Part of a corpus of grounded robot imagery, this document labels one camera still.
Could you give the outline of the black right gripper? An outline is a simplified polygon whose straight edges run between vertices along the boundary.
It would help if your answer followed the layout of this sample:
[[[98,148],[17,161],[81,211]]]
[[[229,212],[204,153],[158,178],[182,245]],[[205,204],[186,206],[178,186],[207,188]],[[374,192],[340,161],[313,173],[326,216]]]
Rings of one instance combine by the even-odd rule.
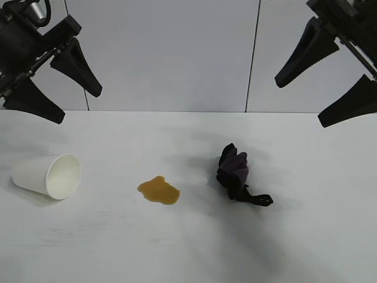
[[[339,50],[335,39],[376,78],[376,1],[320,1],[319,19],[311,18],[286,64],[275,76],[283,88],[317,62]],[[366,75],[318,115],[326,128],[376,113],[376,81]]]

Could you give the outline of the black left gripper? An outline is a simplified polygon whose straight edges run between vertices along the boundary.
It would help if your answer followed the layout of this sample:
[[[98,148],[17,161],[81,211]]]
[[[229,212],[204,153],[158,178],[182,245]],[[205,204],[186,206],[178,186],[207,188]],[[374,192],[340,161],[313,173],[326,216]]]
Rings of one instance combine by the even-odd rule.
[[[61,124],[65,112],[31,78],[47,62],[92,96],[102,85],[74,38],[74,19],[65,14],[51,25],[52,1],[6,1],[1,6],[1,98],[7,110],[21,111]]]

